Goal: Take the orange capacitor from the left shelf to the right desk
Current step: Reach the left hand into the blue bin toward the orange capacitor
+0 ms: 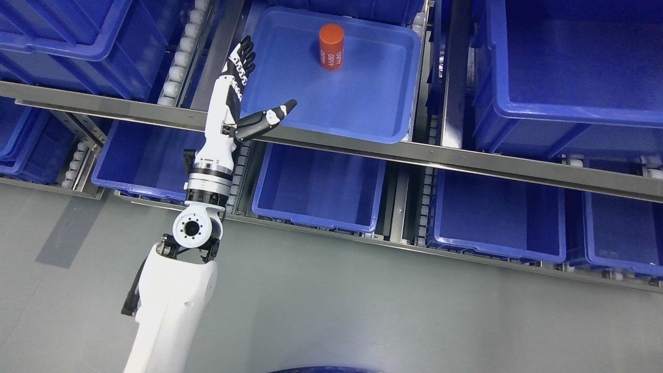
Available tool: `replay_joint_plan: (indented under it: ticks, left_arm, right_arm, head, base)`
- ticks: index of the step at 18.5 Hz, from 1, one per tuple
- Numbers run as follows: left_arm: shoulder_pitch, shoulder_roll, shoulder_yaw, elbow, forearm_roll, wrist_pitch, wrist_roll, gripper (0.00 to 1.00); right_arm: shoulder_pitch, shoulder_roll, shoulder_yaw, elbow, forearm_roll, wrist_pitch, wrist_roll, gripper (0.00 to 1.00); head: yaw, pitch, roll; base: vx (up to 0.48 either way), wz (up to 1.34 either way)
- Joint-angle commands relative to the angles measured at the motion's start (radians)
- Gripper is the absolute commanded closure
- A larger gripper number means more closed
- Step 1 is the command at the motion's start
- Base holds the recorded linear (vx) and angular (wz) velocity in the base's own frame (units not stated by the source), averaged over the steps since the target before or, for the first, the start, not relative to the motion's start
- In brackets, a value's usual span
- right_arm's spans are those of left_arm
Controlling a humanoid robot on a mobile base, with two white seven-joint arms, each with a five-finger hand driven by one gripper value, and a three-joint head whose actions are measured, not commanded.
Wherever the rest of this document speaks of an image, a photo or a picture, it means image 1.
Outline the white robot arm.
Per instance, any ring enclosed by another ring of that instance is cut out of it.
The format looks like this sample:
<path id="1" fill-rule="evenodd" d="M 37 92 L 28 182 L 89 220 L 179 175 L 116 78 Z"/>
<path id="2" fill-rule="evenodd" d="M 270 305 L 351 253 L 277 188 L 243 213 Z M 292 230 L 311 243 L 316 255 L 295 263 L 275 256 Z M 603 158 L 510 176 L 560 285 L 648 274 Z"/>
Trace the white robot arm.
<path id="1" fill-rule="evenodd" d="M 139 324 L 125 372 L 184 371 L 215 289 L 214 259 L 231 186 L 228 168 L 192 168 L 185 209 L 173 222 L 172 233 L 149 250 L 121 309 Z"/>

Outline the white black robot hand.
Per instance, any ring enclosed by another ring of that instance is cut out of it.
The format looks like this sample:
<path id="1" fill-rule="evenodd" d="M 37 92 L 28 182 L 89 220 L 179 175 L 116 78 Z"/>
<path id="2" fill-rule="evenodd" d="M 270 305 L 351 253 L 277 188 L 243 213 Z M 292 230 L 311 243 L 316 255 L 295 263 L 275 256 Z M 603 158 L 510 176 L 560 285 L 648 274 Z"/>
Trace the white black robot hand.
<path id="1" fill-rule="evenodd" d="M 290 99 L 275 108 L 241 118 L 241 103 L 256 53 L 251 36 L 246 36 L 226 57 L 222 72 L 213 85 L 205 123 L 205 144 L 192 161 L 193 172 L 227 172 L 234 167 L 236 142 L 251 140 L 275 129 L 296 107 Z"/>

